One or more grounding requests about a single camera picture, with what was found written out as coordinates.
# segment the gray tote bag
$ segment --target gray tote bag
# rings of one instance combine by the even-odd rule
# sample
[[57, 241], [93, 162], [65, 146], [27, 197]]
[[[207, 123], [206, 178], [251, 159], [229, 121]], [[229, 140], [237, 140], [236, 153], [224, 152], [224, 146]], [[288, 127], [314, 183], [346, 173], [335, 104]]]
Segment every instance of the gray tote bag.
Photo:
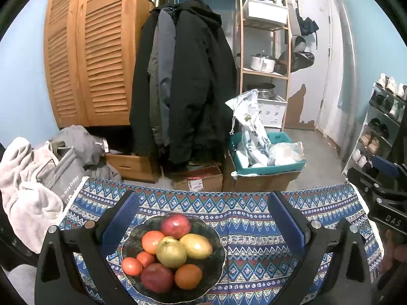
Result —
[[41, 183], [56, 193], [66, 205], [86, 174], [77, 159], [74, 147], [59, 148], [58, 151], [62, 159]]

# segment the concrete floor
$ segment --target concrete floor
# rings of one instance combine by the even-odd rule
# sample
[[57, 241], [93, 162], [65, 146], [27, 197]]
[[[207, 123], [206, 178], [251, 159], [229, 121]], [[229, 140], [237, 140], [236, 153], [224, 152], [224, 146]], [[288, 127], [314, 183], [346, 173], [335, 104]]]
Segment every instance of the concrete floor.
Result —
[[[341, 160], [328, 139], [318, 132], [309, 130], [286, 129], [285, 132], [293, 142], [302, 142], [307, 160], [304, 169], [296, 180], [290, 182], [287, 190], [294, 191], [345, 183], [345, 177], [341, 173]], [[125, 182], [137, 186], [174, 189], [168, 178], [160, 178], [155, 184], [129, 180], [125, 180]]]

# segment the red apple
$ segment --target red apple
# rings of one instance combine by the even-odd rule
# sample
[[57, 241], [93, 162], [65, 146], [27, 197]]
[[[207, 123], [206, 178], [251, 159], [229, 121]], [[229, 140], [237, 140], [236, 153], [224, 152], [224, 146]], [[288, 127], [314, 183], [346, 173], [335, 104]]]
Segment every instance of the red apple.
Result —
[[181, 213], [174, 213], [165, 218], [161, 223], [161, 232], [165, 236], [172, 236], [180, 239], [191, 231], [191, 223], [188, 218]]
[[148, 265], [141, 271], [141, 283], [146, 289], [157, 294], [164, 294], [171, 290], [174, 276], [169, 268], [163, 264]]

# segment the white sneaker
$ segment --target white sneaker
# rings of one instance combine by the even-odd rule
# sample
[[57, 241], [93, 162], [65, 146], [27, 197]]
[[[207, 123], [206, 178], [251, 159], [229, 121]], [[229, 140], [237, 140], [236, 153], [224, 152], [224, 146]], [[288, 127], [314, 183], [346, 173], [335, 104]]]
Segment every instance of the white sneaker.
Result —
[[397, 91], [396, 95], [399, 98], [404, 99], [404, 94], [405, 94], [406, 87], [407, 87], [406, 85], [401, 84], [401, 83], [400, 83], [400, 85], [398, 85], [398, 91]]
[[377, 84], [382, 88], [386, 88], [386, 75], [384, 73], [380, 75]]
[[386, 89], [392, 94], [396, 92], [396, 81], [394, 80], [393, 77], [390, 77], [389, 80], [387, 81]]
[[402, 106], [400, 109], [398, 109], [398, 118], [397, 118], [398, 123], [401, 123], [403, 116], [404, 116], [404, 106]]
[[359, 159], [357, 165], [359, 165], [359, 167], [363, 167], [363, 166], [365, 166], [365, 164], [366, 164], [367, 162], [368, 162], [368, 160], [366, 159], [366, 157], [365, 157], [365, 156], [362, 156], [362, 157]]
[[392, 117], [394, 120], [397, 120], [398, 114], [399, 114], [399, 108], [397, 105], [397, 100], [394, 100], [393, 106], [391, 107], [391, 110], [389, 112], [390, 117]]
[[352, 158], [357, 163], [361, 156], [362, 156], [362, 154], [360, 153], [360, 150], [356, 149], [355, 152], [352, 155]]

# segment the hand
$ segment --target hand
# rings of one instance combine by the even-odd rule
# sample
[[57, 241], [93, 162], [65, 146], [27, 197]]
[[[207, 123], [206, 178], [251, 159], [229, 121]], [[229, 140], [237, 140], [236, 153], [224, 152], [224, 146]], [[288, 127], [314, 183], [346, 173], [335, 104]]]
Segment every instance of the hand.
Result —
[[386, 238], [384, 256], [379, 267], [381, 274], [392, 268], [394, 260], [402, 263], [407, 262], [407, 244], [396, 245], [393, 240], [393, 231], [390, 229], [386, 232]]

